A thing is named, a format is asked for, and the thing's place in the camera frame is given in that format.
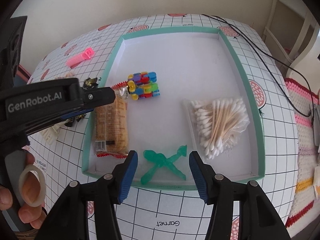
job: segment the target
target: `green rubber figure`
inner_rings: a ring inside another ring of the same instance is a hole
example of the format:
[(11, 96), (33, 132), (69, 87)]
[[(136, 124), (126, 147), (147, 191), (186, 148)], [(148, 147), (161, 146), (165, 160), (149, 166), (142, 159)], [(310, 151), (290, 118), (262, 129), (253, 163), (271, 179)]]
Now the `green rubber figure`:
[(162, 153), (156, 153), (152, 150), (145, 150), (143, 152), (143, 156), (150, 162), (155, 163), (155, 166), (153, 166), (149, 171), (147, 171), (146, 174), (144, 174), (141, 177), (141, 184), (147, 184), (155, 174), (156, 170), (161, 167), (167, 167), (170, 171), (172, 171), (175, 175), (177, 175), (179, 178), (183, 180), (187, 180), (187, 177), (179, 171), (176, 166), (174, 166), (174, 162), (180, 158), (180, 156), (187, 156), (187, 146), (180, 146), (177, 153), (175, 155), (172, 155), (169, 158), (166, 158)]

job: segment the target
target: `human hand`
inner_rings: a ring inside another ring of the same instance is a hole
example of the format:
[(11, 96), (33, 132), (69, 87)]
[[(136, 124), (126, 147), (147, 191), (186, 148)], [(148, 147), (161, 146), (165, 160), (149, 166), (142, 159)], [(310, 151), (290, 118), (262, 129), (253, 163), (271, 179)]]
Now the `human hand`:
[[(35, 158), (31, 153), (26, 156), (26, 165), (33, 164)], [(29, 172), (25, 183), (22, 186), (23, 197), (30, 203), (34, 202), (40, 193), (40, 183), (36, 176)], [(10, 190), (0, 186), (0, 210), (6, 210), (12, 206), (12, 195)], [(30, 223), (33, 228), (39, 229), (46, 217), (42, 206), (30, 207), (24, 204), (18, 212), (19, 218), (24, 223)]]

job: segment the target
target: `striped knitted blanket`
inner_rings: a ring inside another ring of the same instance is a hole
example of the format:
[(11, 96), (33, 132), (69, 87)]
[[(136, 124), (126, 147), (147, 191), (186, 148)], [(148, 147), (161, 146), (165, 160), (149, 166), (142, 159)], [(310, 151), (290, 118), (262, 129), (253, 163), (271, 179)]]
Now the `striped knitted blanket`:
[[(308, 89), (293, 79), (285, 79), (291, 101), (302, 113), (310, 111), (311, 96)], [(313, 101), (319, 104), (319, 98), (313, 94)], [(320, 201), (316, 201), (313, 188), (314, 168), (317, 166), (318, 151), (314, 145), (311, 118), (303, 117), (295, 112), (298, 131), (298, 178), (296, 191), (286, 222), (291, 237), (295, 236), (318, 215), (320, 215)]]

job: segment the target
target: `rubber ring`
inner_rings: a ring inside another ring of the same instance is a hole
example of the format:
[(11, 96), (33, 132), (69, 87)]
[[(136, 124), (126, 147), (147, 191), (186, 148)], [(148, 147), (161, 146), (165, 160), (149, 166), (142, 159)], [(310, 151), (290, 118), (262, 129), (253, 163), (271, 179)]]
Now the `rubber ring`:
[[(27, 174), (30, 171), (35, 171), (38, 174), (38, 178), (39, 178), (39, 182), (40, 182), (40, 192), (38, 195), (38, 198), (33, 202), (30, 203), (28, 202), (22, 194), (22, 186), (25, 183), (26, 179), (27, 179)], [(36, 166), (29, 164), (25, 167), (25, 169), (23, 170), (23, 172), (20, 174), (19, 177), (19, 192), (20, 195), (22, 197), (22, 199), (25, 201), (26, 204), (28, 204), (30, 207), (37, 207), (40, 206), (42, 204), (42, 202), (45, 199), (45, 195), (46, 195), (46, 184), (45, 184), (45, 179), (44, 179), (44, 175), (42, 173), (42, 171), (37, 168)]]

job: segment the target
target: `green sticky toy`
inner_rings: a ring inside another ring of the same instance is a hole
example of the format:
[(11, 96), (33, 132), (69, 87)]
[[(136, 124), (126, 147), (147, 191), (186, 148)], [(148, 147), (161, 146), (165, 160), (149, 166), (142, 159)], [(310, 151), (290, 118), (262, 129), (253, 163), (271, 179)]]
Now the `green sticky toy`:
[(169, 158), (166, 158), (164, 154), (162, 153), (156, 153), (152, 150), (145, 150), (143, 152), (143, 156), (150, 162), (155, 163), (155, 166), (153, 166), (150, 170), (146, 172), (141, 177), (141, 184), (147, 184), (153, 177), (153, 175), (156, 173), (156, 170), (161, 167), (166, 167), (170, 171), (172, 171), (175, 175), (177, 175), (179, 178), (183, 180), (187, 180), (187, 177), (179, 171), (176, 166), (174, 166), (174, 162), (178, 160), (181, 156), (186, 157), (187, 156), (187, 146), (180, 146), (177, 153), (175, 155), (172, 155)]

